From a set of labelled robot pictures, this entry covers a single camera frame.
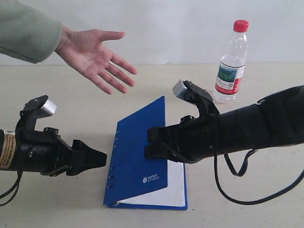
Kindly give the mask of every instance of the sleeve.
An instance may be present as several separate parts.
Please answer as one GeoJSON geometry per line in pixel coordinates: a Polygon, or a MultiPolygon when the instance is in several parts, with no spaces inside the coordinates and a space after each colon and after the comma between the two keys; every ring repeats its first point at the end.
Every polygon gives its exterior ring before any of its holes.
{"type": "Polygon", "coordinates": [[[0,53],[30,63],[47,59],[59,44],[60,21],[17,0],[0,0],[0,53]]]}

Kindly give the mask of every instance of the plastic water bottle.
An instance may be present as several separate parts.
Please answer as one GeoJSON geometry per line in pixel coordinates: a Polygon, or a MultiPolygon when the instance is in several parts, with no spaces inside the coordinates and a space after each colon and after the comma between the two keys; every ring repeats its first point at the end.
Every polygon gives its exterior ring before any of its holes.
{"type": "Polygon", "coordinates": [[[220,59],[213,91],[214,99],[218,102],[228,103],[236,98],[246,66],[248,26],[249,23],[246,20],[234,22],[232,38],[220,59]]]}

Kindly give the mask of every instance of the table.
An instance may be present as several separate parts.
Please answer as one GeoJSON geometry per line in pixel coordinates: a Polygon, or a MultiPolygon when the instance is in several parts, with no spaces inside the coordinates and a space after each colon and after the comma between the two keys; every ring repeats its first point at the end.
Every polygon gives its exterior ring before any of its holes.
{"type": "MultiPolygon", "coordinates": [[[[0,68],[0,128],[14,130],[26,101],[47,94],[56,113],[37,122],[37,129],[55,127],[71,145],[80,139],[111,155],[117,121],[164,95],[167,125],[198,115],[195,106],[174,97],[172,87],[187,79],[212,91],[218,65],[138,66],[136,87],[125,95],[107,95],[67,66],[4,66],[0,68]]],[[[248,64],[237,99],[217,104],[221,113],[250,105],[271,93],[303,83],[304,63],[248,64]]],[[[239,200],[256,200],[293,182],[301,173],[304,145],[261,150],[249,159],[242,178],[233,176],[219,157],[224,191],[239,200]]],[[[246,152],[231,155],[239,169],[246,152]]],[[[218,191],[213,158],[187,165],[187,211],[108,209],[103,195],[108,165],[75,177],[55,178],[25,173],[19,193],[0,208],[1,228],[298,228],[304,222],[304,185],[270,202],[242,206],[218,191]]],[[[1,192],[15,181],[15,172],[1,172],[1,192]]]]}

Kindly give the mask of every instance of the robotic arm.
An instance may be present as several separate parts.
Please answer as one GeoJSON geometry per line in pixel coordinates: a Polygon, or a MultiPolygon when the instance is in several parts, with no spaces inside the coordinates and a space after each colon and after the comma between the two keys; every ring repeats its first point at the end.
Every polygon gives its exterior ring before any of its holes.
{"type": "Polygon", "coordinates": [[[0,199],[14,190],[8,204],[16,196],[22,173],[39,172],[50,177],[66,173],[75,176],[83,171],[104,167],[107,155],[91,149],[80,140],[68,146],[58,134],[58,129],[46,127],[36,131],[37,119],[50,117],[57,106],[48,96],[34,98],[25,104],[14,132],[0,130],[0,171],[17,171],[15,184],[0,199]]]}
{"type": "Polygon", "coordinates": [[[148,130],[145,148],[147,159],[167,159],[174,162],[197,163],[214,157],[215,178],[219,191],[228,200],[253,205],[266,202],[294,188],[304,177],[304,171],[289,187],[269,197],[255,201],[230,198],[221,189],[217,175],[217,156],[224,155],[230,171],[243,176],[249,156],[269,147],[304,143],[304,86],[296,86],[267,96],[246,107],[220,114],[211,95],[190,81],[179,81],[173,88],[177,98],[197,106],[199,117],[181,118],[180,123],[148,130]],[[228,154],[250,150],[239,172],[228,154]]]}

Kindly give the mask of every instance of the outstretched hand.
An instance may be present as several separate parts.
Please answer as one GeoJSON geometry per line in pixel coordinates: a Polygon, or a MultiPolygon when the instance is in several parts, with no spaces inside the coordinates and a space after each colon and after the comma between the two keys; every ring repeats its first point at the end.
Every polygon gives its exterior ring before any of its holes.
{"type": "Polygon", "coordinates": [[[124,32],[98,29],[75,32],[64,27],[60,43],[55,52],[70,67],[92,81],[107,94],[112,94],[112,90],[105,82],[118,91],[126,93],[126,87],[113,76],[128,86],[134,86],[134,81],[114,64],[134,75],[137,74],[137,71],[131,64],[103,45],[106,40],[118,40],[124,36],[124,32]]]}

